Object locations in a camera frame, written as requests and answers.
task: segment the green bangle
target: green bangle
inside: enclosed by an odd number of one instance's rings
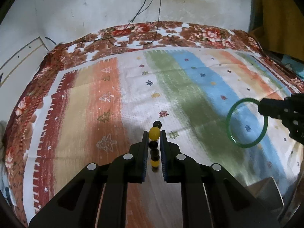
[[[260,143],[260,141],[265,136],[266,131],[267,131],[267,126],[268,126],[268,116],[264,116],[264,125],[263,125],[262,132],[255,141],[253,141],[251,143],[248,143],[248,144],[242,144],[242,143],[237,142],[235,140],[235,138],[233,137],[233,135],[231,133],[231,130],[230,130],[230,120],[231,120],[232,113],[234,112],[236,107],[239,106],[242,103],[245,103],[245,102],[251,102],[251,103],[255,103],[257,105],[260,104],[260,102],[256,99],[254,99],[254,98],[243,98],[243,99],[240,99],[238,102],[236,102],[228,112],[228,115],[227,115],[227,118],[226,118],[226,132],[227,132],[228,138],[232,142],[234,142],[237,146],[242,147],[242,148],[249,148],[249,147],[255,146],[256,144]]]

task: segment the green snowflake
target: green snowflake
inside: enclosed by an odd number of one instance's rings
[[[179,136],[177,131],[170,131],[168,135],[171,139],[176,139]]]

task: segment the dark blue snowflake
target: dark blue snowflake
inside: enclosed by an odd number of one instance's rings
[[[154,84],[153,84],[153,81],[147,81],[147,82],[146,82],[146,86],[152,86],[152,85],[154,85]]]
[[[250,132],[250,131],[251,131],[251,127],[250,127],[249,125],[246,125],[246,126],[245,126],[245,129],[246,129],[247,132]]]

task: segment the bed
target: bed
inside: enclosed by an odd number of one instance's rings
[[[198,163],[220,163],[244,186],[272,176],[290,203],[302,145],[280,120],[269,119],[258,145],[239,148],[226,135],[225,119],[241,98],[283,99],[303,91],[297,75],[239,30],[161,21],[59,44],[26,87],[6,129],[11,207],[27,226],[86,164],[108,164],[128,152],[155,120]],[[242,142],[254,141],[262,125],[249,104],[231,122]],[[129,184],[127,227],[182,227],[180,186],[165,184],[161,171],[147,167],[143,184]]]

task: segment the silver rivet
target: silver rivet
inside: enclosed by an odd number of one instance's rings
[[[97,167],[97,165],[94,164],[94,163],[90,163],[90,164],[88,164],[88,166],[87,166],[88,170],[95,170],[96,167]]]
[[[186,156],[184,154],[178,154],[178,155],[176,155],[176,158],[179,160],[184,160],[184,159],[186,159]]]
[[[133,155],[132,155],[132,154],[125,154],[125,155],[123,156],[123,158],[124,158],[125,160],[129,160],[129,159],[132,159],[132,158],[133,158]]]
[[[216,170],[216,171],[219,171],[219,170],[222,169],[222,167],[221,167],[221,165],[219,165],[219,164],[213,164],[213,165],[212,165],[212,169],[214,169],[214,170]]]

